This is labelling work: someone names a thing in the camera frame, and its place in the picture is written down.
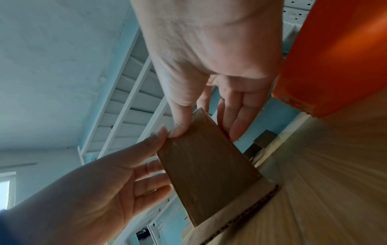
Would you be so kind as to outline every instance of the window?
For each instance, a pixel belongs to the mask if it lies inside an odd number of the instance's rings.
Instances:
[[[15,205],[16,172],[0,173],[0,210]]]

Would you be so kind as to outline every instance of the orange object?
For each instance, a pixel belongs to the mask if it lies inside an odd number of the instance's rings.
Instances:
[[[318,0],[273,96],[315,117],[387,85],[387,1]]]

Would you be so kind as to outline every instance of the human hand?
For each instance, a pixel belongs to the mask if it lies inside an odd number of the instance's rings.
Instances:
[[[131,0],[182,135],[192,105],[222,99],[218,125],[235,141],[262,108],[282,64],[283,0]]]
[[[103,157],[65,175],[3,219],[22,245],[102,245],[122,231],[139,213],[171,191],[161,163],[139,165],[161,148],[167,138],[157,135]]]

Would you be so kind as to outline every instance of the blue sleeve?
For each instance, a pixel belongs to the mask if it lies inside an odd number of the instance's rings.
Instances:
[[[0,244],[1,245],[20,245],[14,237],[8,231],[7,226],[3,220],[3,214],[7,212],[6,210],[0,211]]]

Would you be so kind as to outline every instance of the white ceiling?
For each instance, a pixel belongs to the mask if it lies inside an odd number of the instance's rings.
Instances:
[[[75,147],[128,0],[0,1],[0,149]]]

